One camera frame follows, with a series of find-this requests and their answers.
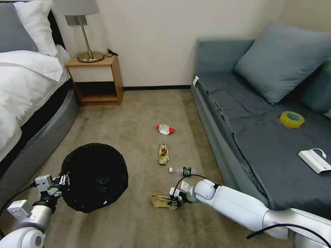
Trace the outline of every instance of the sofa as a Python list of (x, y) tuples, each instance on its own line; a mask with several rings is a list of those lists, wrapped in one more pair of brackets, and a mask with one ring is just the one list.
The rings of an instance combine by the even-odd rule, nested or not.
[[(300, 87), (270, 105), (236, 74), (235, 65), (253, 42), (197, 41), (191, 91), (224, 183), (270, 209), (297, 208), (331, 219), (331, 174), (316, 174), (298, 156), (315, 147), (331, 156), (331, 120), (299, 100)], [(331, 82), (330, 68), (323, 64), (302, 84)], [(284, 111), (301, 114), (305, 122), (297, 129), (283, 126)]]

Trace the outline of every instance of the plastic bottle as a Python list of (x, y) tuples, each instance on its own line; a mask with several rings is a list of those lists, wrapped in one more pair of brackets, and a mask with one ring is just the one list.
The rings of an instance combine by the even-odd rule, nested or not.
[(175, 173), (178, 176), (190, 176), (192, 174), (196, 174), (197, 171), (192, 167), (182, 167), (179, 169), (169, 168), (169, 173)]

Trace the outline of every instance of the wall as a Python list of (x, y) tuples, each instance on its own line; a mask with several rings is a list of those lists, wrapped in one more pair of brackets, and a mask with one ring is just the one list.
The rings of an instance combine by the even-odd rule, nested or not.
[(298, 28), (331, 31), (330, 0), (288, 0), (280, 21)]
[[(255, 36), (287, 0), (97, 2), (100, 13), (87, 16), (91, 48), (119, 54), (124, 86), (152, 86), (190, 84), (197, 37)], [(56, 19), (69, 53), (85, 51), (80, 27)]]

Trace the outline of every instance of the carpet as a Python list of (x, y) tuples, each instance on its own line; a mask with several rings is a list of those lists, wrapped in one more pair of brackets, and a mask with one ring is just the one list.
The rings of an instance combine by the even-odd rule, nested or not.
[[(156, 124), (176, 130), (162, 135)], [(67, 136), (33, 178), (58, 175), (67, 154), (93, 142), (109, 144), (124, 156), (129, 187), (115, 203), (90, 214), (76, 212), (59, 200), (45, 248), (292, 247), (289, 241), (265, 234), (246, 240), (250, 231), (201, 203), (177, 210), (151, 205), (152, 193), (168, 195), (180, 179), (169, 174), (169, 167), (190, 166), (222, 183), (190, 90), (128, 91), (120, 106), (81, 108)], [(159, 143), (169, 149), (165, 166), (158, 164)], [(33, 202), (38, 194), (32, 189), (17, 199), (25, 198)], [(11, 221), (8, 214), (2, 218), (6, 233)]]

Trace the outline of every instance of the brass lamp base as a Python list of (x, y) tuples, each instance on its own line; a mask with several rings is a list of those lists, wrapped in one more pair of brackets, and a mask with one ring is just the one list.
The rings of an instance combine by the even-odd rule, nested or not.
[(84, 52), (84, 53), (78, 53), (77, 54), (77, 59), (80, 62), (84, 62), (84, 63), (93, 63), (93, 62), (97, 62), (100, 60), (104, 59), (104, 54), (101, 52)]

